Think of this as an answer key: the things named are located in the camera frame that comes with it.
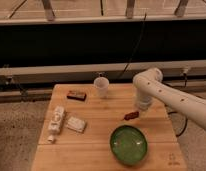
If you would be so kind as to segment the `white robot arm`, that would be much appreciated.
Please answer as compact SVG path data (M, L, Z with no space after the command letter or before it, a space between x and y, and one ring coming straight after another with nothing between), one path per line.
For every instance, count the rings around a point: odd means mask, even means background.
M206 100L162 83L163 74L158 68L150 68L133 77L136 88L135 105L146 111L157 98L206 130Z

